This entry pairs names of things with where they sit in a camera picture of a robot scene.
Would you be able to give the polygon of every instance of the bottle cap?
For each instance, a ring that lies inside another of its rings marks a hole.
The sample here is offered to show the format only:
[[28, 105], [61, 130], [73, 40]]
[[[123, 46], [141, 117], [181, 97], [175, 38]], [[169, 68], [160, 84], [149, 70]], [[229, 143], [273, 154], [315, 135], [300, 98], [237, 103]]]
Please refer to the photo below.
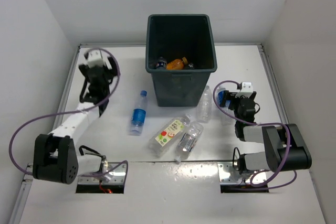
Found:
[[187, 58], [183, 57], [182, 60], [183, 60], [183, 63], [184, 63], [185, 65], [188, 65]]
[[181, 157], [180, 156], [176, 156], [174, 160], [175, 160], [175, 162], [177, 162], [179, 164], [181, 162]]

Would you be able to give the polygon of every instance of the water bottle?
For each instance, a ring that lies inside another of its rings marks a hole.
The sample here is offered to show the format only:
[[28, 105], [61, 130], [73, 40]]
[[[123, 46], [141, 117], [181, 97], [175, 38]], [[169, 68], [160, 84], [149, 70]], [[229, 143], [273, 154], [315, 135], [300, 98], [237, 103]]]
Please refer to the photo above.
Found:
[[150, 140], [149, 148], [157, 157], [161, 157], [190, 124], [190, 115], [186, 114], [171, 119]]
[[212, 94], [209, 86], [205, 86], [201, 99], [199, 100], [196, 118], [201, 123], [208, 123], [211, 118]]
[[155, 66], [155, 69], [166, 69], [167, 67], [167, 61], [165, 58], [160, 57], [157, 61], [157, 64]]
[[130, 135], [140, 136], [145, 122], [147, 109], [147, 91], [142, 90], [140, 97], [135, 103], [130, 125]]
[[[222, 101], [223, 101], [223, 95], [224, 95], [224, 91], [225, 88], [220, 87], [219, 86], [219, 90], [218, 90], [218, 95], [217, 95], [217, 102], [219, 105], [221, 105]], [[229, 109], [230, 106], [230, 101], [226, 101], [224, 107], [222, 107], [222, 109], [230, 114], [230, 115], [235, 115], [233, 110]], [[235, 120], [233, 118], [230, 118], [229, 116], [227, 116], [226, 114], [224, 114], [222, 111], [219, 110], [220, 113], [220, 122], [222, 123], [222, 126], [227, 126], [227, 125], [232, 125], [235, 123]]]
[[197, 122], [192, 122], [186, 129], [182, 139], [176, 147], [175, 161], [179, 164], [181, 160], [186, 160], [194, 149], [197, 140], [203, 132], [203, 126]]

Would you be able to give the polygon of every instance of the metal bracket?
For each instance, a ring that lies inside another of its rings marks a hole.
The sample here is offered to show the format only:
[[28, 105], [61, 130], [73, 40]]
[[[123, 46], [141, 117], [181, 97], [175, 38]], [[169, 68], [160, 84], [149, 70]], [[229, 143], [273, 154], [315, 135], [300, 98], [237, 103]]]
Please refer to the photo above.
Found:
[[[233, 168], [232, 162], [220, 162], [218, 163], [218, 174], [221, 186], [245, 186], [250, 184], [250, 179], [254, 173], [239, 174]], [[260, 173], [253, 179], [253, 183], [259, 184], [265, 180], [266, 173]]]
[[[115, 167], [118, 163], [109, 163], [107, 170]], [[103, 185], [114, 185], [119, 186], [124, 184], [125, 176], [126, 176], [126, 168], [127, 165], [121, 165], [117, 167], [112, 172], [108, 173], [108, 177], [110, 177], [109, 181], [103, 181]], [[98, 178], [89, 178], [89, 177], [78, 177], [78, 185], [98, 185]]]

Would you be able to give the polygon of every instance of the white wall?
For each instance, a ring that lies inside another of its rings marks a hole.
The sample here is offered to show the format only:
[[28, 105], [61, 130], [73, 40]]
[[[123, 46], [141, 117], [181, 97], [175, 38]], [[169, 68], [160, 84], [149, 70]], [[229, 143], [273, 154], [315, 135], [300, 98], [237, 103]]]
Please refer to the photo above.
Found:
[[266, 41], [280, 93], [313, 157], [312, 173], [328, 223], [336, 198], [336, 1], [287, 0]]
[[[28, 119], [57, 111], [74, 49], [44, 0], [0, 0], [0, 6], [0, 223], [7, 223], [23, 177], [10, 162], [9, 139]], [[18, 136], [14, 155], [22, 166], [53, 120]]]
[[157, 13], [205, 13], [220, 42], [261, 42], [285, 0], [46, 0], [68, 39], [143, 42], [147, 18]]

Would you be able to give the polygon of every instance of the white panel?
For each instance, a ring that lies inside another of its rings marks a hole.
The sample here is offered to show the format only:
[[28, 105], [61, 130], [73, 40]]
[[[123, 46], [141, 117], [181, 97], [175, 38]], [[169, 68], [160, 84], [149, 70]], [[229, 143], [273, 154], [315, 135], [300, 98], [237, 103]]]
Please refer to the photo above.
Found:
[[[284, 172], [272, 182], [293, 178]], [[76, 183], [33, 181], [20, 224], [322, 224], [309, 172], [269, 194], [221, 194], [217, 163], [130, 163], [124, 194], [75, 194]]]
[[289, 119], [300, 127], [312, 154], [313, 177], [329, 223], [336, 219], [331, 207], [336, 192], [328, 188], [334, 175], [330, 164], [336, 162], [335, 52], [335, 0], [287, 0], [266, 53]]
[[285, 0], [46, 0], [71, 42], [145, 41], [151, 14], [204, 13], [216, 41], [260, 42]]
[[[57, 111], [73, 49], [44, 0], [0, 0], [0, 223], [7, 223], [23, 174], [10, 162], [8, 143], [27, 120]], [[33, 159], [38, 134], [54, 119], [22, 130], [14, 155], [22, 166]]]
[[[218, 69], [210, 75], [208, 85], [213, 88], [221, 81], [248, 80], [257, 91], [256, 101], [261, 110], [256, 115], [256, 122], [279, 122], [279, 115], [272, 92], [264, 71], [257, 46], [216, 46]], [[188, 113], [195, 120], [195, 108], [158, 107], [154, 94], [151, 75], [145, 70], [145, 47], [106, 48], [118, 60], [121, 70], [120, 85], [111, 97], [110, 103], [102, 117], [96, 120], [81, 137], [79, 144], [91, 147], [107, 156], [110, 162], [122, 161], [174, 161], [174, 148], [170, 148], [161, 158], [155, 157], [148, 149], [148, 141], [171, 118]], [[87, 48], [80, 50], [77, 64], [84, 62], [83, 54]], [[76, 67], [72, 80], [66, 110], [73, 110], [79, 99], [84, 77]], [[225, 86], [235, 91], [234, 84]], [[148, 92], [148, 109], [141, 136], [129, 136], [128, 126], [131, 120], [134, 100], [141, 90]], [[189, 160], [229, 160], [233, 148], [238, 146], [240, 152], [262, 152], [264, 145], [245, 143], [235, 135], [234, 124], [221, 126], [220, 111], [213, 104], [212, 119], [203, 124], [204, 131], [192, 151]]]

